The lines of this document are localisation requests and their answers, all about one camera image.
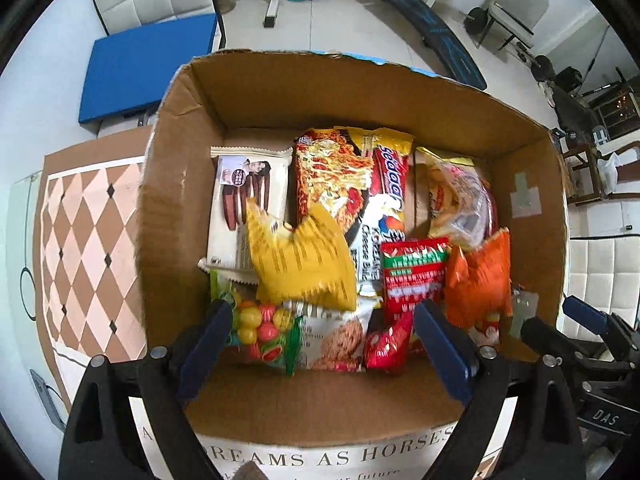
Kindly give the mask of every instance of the checkered rug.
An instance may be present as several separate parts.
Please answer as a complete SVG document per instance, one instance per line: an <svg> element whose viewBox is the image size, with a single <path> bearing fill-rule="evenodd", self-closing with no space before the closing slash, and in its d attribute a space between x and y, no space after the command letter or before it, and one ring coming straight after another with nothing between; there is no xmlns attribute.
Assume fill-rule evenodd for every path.
<svg viewBox="0 0 640 480"><path fill-rule="evenodd" d="M43 313L54 343L112 362L146 349L134 259L143 157L48 177L40 212Z"/></svg>

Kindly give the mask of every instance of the white tile floor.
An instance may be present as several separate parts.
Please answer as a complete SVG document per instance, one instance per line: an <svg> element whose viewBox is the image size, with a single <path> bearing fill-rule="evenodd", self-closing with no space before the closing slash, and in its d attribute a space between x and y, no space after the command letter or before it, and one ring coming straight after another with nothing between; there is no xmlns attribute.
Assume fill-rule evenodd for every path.
<svg viewBox="0 0 640 480"><path fill-rule="evenodd" d="M418 32L381 0L280 0L274 28L262 26L266 8L267 0L241 0L225 14L226 47L353 52L447 75ZM437 4L435 10L476 60L487 81L487 93L549 128L558 126L528 67L513 50L497 51L502 41L499 30L492 30L476 48L460 13Z"/></svg>

